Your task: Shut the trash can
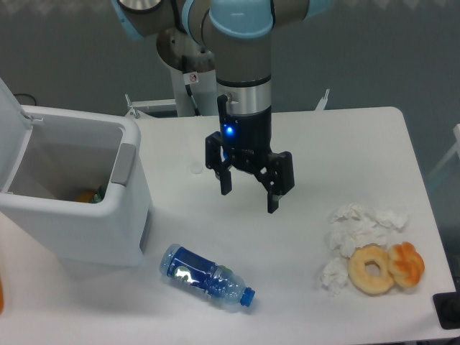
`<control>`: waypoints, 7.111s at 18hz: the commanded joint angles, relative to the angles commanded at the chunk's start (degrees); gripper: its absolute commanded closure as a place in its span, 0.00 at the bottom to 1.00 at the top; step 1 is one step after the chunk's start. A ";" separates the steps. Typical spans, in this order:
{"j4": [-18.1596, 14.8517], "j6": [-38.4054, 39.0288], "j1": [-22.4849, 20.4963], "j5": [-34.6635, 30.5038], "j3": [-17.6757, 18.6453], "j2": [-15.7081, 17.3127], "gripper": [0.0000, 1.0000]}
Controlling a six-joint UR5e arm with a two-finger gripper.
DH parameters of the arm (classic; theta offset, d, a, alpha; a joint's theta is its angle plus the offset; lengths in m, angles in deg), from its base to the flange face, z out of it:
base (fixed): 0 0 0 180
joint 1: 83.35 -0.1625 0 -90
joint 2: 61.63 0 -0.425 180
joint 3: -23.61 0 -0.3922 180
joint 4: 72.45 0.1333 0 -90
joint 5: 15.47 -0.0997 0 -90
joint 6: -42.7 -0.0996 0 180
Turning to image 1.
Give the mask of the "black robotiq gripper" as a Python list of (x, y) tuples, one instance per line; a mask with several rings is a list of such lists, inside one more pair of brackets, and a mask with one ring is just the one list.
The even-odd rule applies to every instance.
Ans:
[(205, 139), (205, 166), (215, 172), (223, 196), (232, 190), (231, 166), (253, 174), (267, 191), (267, 212), (274, 213), (279, 200), (295, 186), (295, 178), (292, 154), (271, 152), (271, 109), (250, 115), (218, 112), (221, 133)]

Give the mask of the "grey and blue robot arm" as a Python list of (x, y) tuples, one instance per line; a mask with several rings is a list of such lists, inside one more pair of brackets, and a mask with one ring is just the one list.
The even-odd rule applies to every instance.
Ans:
[(330, 1), (114, 1), (125, 30), (148, 37), (169, 29), (212, 54), (220, 129), (205, 140), (206, 167), (231, 191), (231, 169), (267, 191), (267, 210), (295, 184), (289, 152), (271, 150), (271, 33), (327, 10)]

